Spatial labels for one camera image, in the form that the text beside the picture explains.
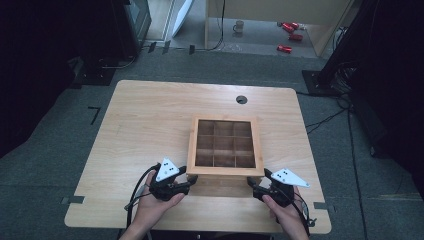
finger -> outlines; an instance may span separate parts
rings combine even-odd
[[[184,193],[178,193],[177,195],[173,196],[169,201],[163,202],[163,205],[166,209],[170,209],[171,207],[180,203],[181,200],[183,200],[184,196]]]
[[[152,182],[152,179],[153,179],[153,176],[155,175],[155,173],[156,173],[156,170],[152,170],[152,171],[149,172],[149,175],[147,175],[147,178],[146,178],[146,184],[147,185],[150,185],[150,183]]]
[[[300,196],[299,188],[297,186],[293,186],[294,193]]]
[[[272,211],[277,211],[277,203],[268,195],[263,195],[262,200],[264,200],[264,203],[271,209]]]
[[[276,218],[276,217],[277,217],[277,215],[275,215],[274,211],[269,209],[269,218]]]

cable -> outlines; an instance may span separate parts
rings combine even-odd
[[[133,57],[131,59],[131,62],[129,62],[129,63],[123,65],[123,66],[117,66],[117,67],[101,67],[101,68],[103,68],[103,69],[122,69],[122,68],[126,68],[129,65],[131,65],[134,62],[134,60],[135,60],[135,57]]]
[[[309,207],[308,207],[308,204],[306,204],[306,201],[302,198],[302,196],[300,196],[297,193],[294,193],[294,194],[296,194],[296,196],[298,196],[301,199],[301,200],[298,200],[298,199],[295,199],[295,200],[301,202],[302,203],[302,207],[306,208],[306,216],[307,216],[307,221],[309,223],[310,218],[309,218]]]
[[[310,236],[311,234],[309,233],[309,227],[308,227],[309,211],[308,211],[308,214],[305,217],[303,215],[303,213],[299,210],[299,208],[296,206],[296,204],[294,203],[294,201],[291,200],[283,190],[281,190],[279,188],[275,188],[275,189],[277,189],[277,191],[279,191],[280,193],[282,193],[290,201],[291,205],[296,209],[297,213],[299,214],[300,220],[302,221],[303,227],[305,228],[306,233],[308,234],[308,236]]]
[[[350,122],[350,111],[347,112],[347,123],[349,126],[349,136],[350,136],[350,146],[351,146],[351,154],[352,154],[352,163],[353,163],[353,170],[355,173],[355,183],[356,183],[356,189],[358,191],[358,201],[359,201],[359,209],[361,211],[361,218],[362,218],[362,226],[364,228],[364,239],[368,240],[368,233],[367,233],[367,224],[365,222],[365,214],[364,214],[364,207],[362,203],[362,193],[361,188],[359,186],[359,177],[358,177],[358,170],[357,170],[357,164],[356,164],[356,156],[355,156],[355,144],[353,142],[353,134],[352,134],[352,124]]]
[[[322,120],[322,121],[320,121],[320,122],[316,122],[316,123],[309,124],[309,125],[305,126],[305,128],[308,128],[308,127],[312,127],[312,126],[318,125],[318,126],[316,126],[315,128],[313,128],[313,129],[311,129],[310,131],[308,131],[308,132],[307,132],[307,134],[312,133],[312,132],[313,132],[313,131],[315,131],[317,128],[319,128],[319,127],[321,126],[321,124],[323,124],[323,123],[325,123],[325,122],[329,122],[329,121],[330,121],[331,119],[333,119],[335,116],[337,116],[337,115],[339,115],[339,114],[343,113],[343,112],[344,112],[344,111],[346,111],[346,110],[347,110],[347,109],[342,109],[342,110],[338,111],[337,113],[335,113],[335,114],[333,114],[333,115],[331,115],[331,116],[327,117],[326,119],[324,119],[324,120]]]
[[[128,211],[128,209],[130,208],[130,207],[133,207],[133,206],[135,206],[135,205],[137,205],[137,203],[136,203],[136,201],[138,200],[138,199],[140,199],[140,198],[142,198],[142,197],[145,197],[145,196],[148,196],[148,195],[150,195],[150,194],[152,194],[152,193],[147,193],[147,194],[144,194],[144,195],[140,195],[140,196],[138,196],[138,197],[135,197],[133,200],[131,200],[125,207],[124,207],[124,209],[126,210],[126,211]]]
[[[339,36],[337,37],[337,41],[335,41],[336,39],[336,34],[333,35],[333,52],[334,50],[337,48],[337,46],[339,45],[340,41],[342,40],[342,38],[344,37],[346,31],[347,31],[348,27],[340,27],[338,29],[338,31],[341,31],[341,33],[339,34]]]
[[[206,49],[206,51],[212,51],[217,49],[221,43],[224,41],[224,15],[225,15],[225,0],[224,3],[222,4],[222,14],[221,14],[221,38],[219,39],[218,43],[215,45],[215,47],[213,47],[212,49]]]
[[[137,189],[138,189],[138,187],[140,186],[140,184],[141,184],[141,182],[143,181],[143,179],[146,177],[146,175],[147,175],[150,171],[152,171],[152,170],[154,170],[154,169],[157,169],[157,168],[159,168],[159,167],[160,167],[160,163],[158,163],[158,164],[157,164],[157,165],[155,165],[155,166],[150,167],[149,169],[147,169],[147,171],[146,171],[146,172],[144,172],[144,173],[143,173],[143,175],[140,177],[140,179],[138,180],[137,184],[135,185],[134,191],[133,191],[133,193],[132,193],[132,195],[131,195],[131,198],[130,198],[130,203],[134,201],[134,196],[135,196],[135,194],[137,193]],[[129,205],[129,206],[128,206],[128,212],[127,212],[127,229],[128,229],[128,227],[130,226],[131,221],[132,221],[132,209],[133,209],[133,205]]]

black cable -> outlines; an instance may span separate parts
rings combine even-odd
[[[309,213],[308,213],[308,215],[305,218],[305,216],[300,211],[300,209],[296,206],[296,204],[294,203],[294,201],[291,200],[283,190],[281,190],[279,188],[275,188],[275,189],[277,189],[277,191],[279,191],[280,193],[282,193],[290,201],[291,205],[296,209],[297,213],[299,214],[300,220],[302,221],[303,227],[305,228],[306,234],[308,234],[308,236],[310,236],[311,234],[309,233],[309,227],[308,227]]]
[[[322,120],[322,121],[320,121],[320,122],[312,123],[312,124],[309,124],[309,125],[305,126],[305,128],[308,128],[308,127],[312,127],[312,126],[318,125],[318,126],[316,126],[315,128],[313,128],[313,129],[311,129],[310,131],[308,131],[308,132],[307,132],[307,134],[310,134],[311,132],[315,131],[317,128],[319,128],[319,127],[321,126],[321,124],[323,124],[323,123],[325,123],[325,122],[329,122],[329,121],[330,121],[331,119],[333,119],[335,116],[337,116],[337,115],[339,115],[339,114],[343,113],[343,112],[344,112],[344,111],[346,111],[346,110],[347,110],[347,109],[342,109],[342,110],[338,111],[337,113],[335,113],[335,114],[333,114],[333,115],[331,115],[331,116],[327,117],[326,119],[324,119],[324,120]]]
[[[138,200],[138,199],[140,199],[140,198],[142,198],[142,197],[149,196],[149,195],[151,195],[151,194],[152,194],[152,193],[147,193],[147,194],[141,195],[141,196],[139,196],[139,197],[136,197],[136,199]],[[137,205],[139,202],[140,202],[140,201],[138,201],[138,202],[134,202],[134,203],[133,203],[133,207],[134,207],[135,205]]]
[[[126,68],[129,65],[131,65],[134,62],[134,60],[135,60],[135,57],[133,57],[131,59],[131,61],[129,63],[125,64],[125,65],[116,66],[116,67],[101,67],[101,68],[103,68],[103,69],[122,69],[122,68]]]
[[[339,36],[337,37],[337,41],[335,41],[337,32],[334,33],[333,44],[332,44],[333,45],[333,52],[337,48],[337,46],[339,45],[342,38],[344,37],[347,29],[348,29],[347,27],[339,27],[338,31],[341,31],[341,32],[340,32]]]
[[[305,199],[303,199],[302,198],[302,196],[300,196],[299,194],[297,194],[297,193],[294,193],[294,194],[296,194],[296,196],[298,196],[301,200],[297,200],[297,201],[299,201],[299,202],[301,202],[301,203],[303,203],[303,204],[305,204],[305,207],[306,207],[306,219],[307,219],[307,221],[308,221],[308,223],[309,223],[309,220],[310,220],[310,218],[309,218],[309,207],[308,207],[308,204],[306,203],[306,201],[305,201]]]
[[[352,124],[350,122],[350,111],[347,111],[347,123],[348,123],[348,126],[349,126],[350,146],[351,146],[351,150],[352,150],[352,163],[353,163],[353,170],[354,170],[354,173],[355,173],[356,189],[358,191],[359,209],[361,211],[362,226],[364,228],[364,239],[368,240],[367,224],[365,222],[364,207],[363,207],[363,203],[362,203],[362,193],[361,193],[361,187],[359,186],[358,170],[357,170],[357,166],[356,166],[357,164],[356,164],[356,156],[355,156],[355,144],[353,142]]]
[[[146,177],[146,175],[150,171],[152,171],[154,169],[157,169],[158,167],[160,167],[160,164],[159,163],[157,165],[155,165],[155,166],[150,167],[149,169],[147,169],[146,172],[143,173],[143,175],[140,177],[140,179],[138,180],[137,184],[135,185],[135,188],[134,188],[133,193],[131,194],[130,203],[134,201],[134,196],[137,193],[138,187],[140,186],[141,182]],[[132,221],[132,209],[133,209],[133,205],[129,205],[128,206],[128,212],[127,212],[127,228],[130,226],[131,221]]]
[[[215,47],[213,47],[212,49],[206,49],[206,51],[212,51],[217,49],[222,42],[224,41],[224,15],[225,15],[225,0],[224,3],[222,4],[222,14],[221,14],[221,38],[219,39],[218,43],[216,44]]]
[[[307,96],[307,97],[325,97],[325,98],[337,99],[337,98],[340,98],[340,96],[342,96],[343,94],[346,94],[346,93],[340,93],[339,95],[329,96],[329,95],[311,95],[309,93],[304,93],[304,92],[298,92],[298,91],[296,91],[296,94],[297,95]]]

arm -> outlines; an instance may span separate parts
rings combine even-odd
[[[299,194],[299,190],[297,189],[297,187],[294,187],[294,191],[295,193]],[[270,217],[278,218],[281,227],[283,228],[284,232],[290,237],[290,239],[309,239],[308,235],[306,234],[305,228],[303,227],[302,221],[300,220],[299,214],[292,205],[283,208],[268,195],[263,195],[262,199],[270,209]],[[295,204],[299,209],[302,209],[302,206],[299,201],[295,201]]]
[[[149,185],[155,171],[151,171],[146,179]],[[149,187],[146,186],[143,195],[149,193]],[[164,202],[156,199],[153,195],[147,195],[140,198],[138,202],[137,212],[134,220],[120,239],[142,239],[144,235],[159,221],[163,214],[171,207],[177,205],[183,198],[183,193],[179,193],[172,197],[169,201]]]

wooden box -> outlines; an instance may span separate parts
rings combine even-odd
[[[194,116],[187,175],[199,176],[194,195],[251,196],[246,177],[264,175],[256,117]]]

